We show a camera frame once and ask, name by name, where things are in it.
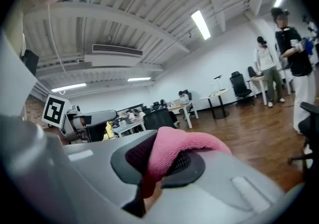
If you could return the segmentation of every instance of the chair leg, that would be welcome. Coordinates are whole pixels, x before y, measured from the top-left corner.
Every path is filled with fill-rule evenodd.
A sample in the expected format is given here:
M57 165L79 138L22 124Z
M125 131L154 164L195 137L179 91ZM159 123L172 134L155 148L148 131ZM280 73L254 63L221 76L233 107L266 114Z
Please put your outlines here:
M290 165L295 160L306 160L306 159L313 159L313 158L314 158L314 153L312 152L309 154L305 154L303 156L288 158L288 164Z

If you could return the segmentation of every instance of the white desk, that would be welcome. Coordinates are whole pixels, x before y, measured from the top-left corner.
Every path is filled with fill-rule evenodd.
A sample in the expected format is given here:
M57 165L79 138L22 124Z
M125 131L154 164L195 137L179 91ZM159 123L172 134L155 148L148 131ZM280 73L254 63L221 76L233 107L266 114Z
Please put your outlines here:
M186 118L186 120L187 120L188 127L189 127L189 128L193 128L193 126L191 125L191 122L190 122L190 118L189 118L188 111L187 111L187 109L186 109L186 107L188 107L189 105L193 105L193 109L194 109L195 116L196 116L196 118L198 118L197 110L196 110L196 108L195 108L195 105L194 105L194 102L193 102L193 101L190 101L190 102L189 102L188 104L186 104L186 105L172 106L172 107L169 107L169 108L167 108L167 109L168 109L169 111L184 109L185 118Z
M123 137L122 133L125 132L125 131L128 131L128 130L130 130L131 133L134 134L133 128L138 126L138 125L141 125L142 129L144 131L146 131L143 120L134 122L133 124L128 124L127 126L119 126L119 127L116 127L116 128L112 128L112 131L117 133L117 134L119 134L119 137Z
M287 87L288 95L290 95L291 94L291 89L290 89L288 77L286 76L285 71L284 71L284 74L285 74L285 77L286 77L286 87ZM263 95L264 105L267 105L266 91L265 91L265 86L264 86L265 76L251 77L250 80L253 81L253 82L259 82L259 85L260 85L260 88L261 88L261 94Z
M213 113L213 118L214 119L221 119L221 118L226 118L227 116L229 116L229 112L225 111L223 100L221 99L221 95L225 94L228 91L229 91L229 89L221 90L221 91L218 91L218 92L216 92L214 94L211 94L211 95L209 95L207 97L202 97L201 98L202 100L208 99L208 102L209 102L209 105L210 105L210 109L211 109L211 112ZM214 108L213 108L213 105L211 104L210 99L215 98L215 97L219 98L220 107L221 107L223 115L220 115L220 114L216 115L215 112L214 112Z

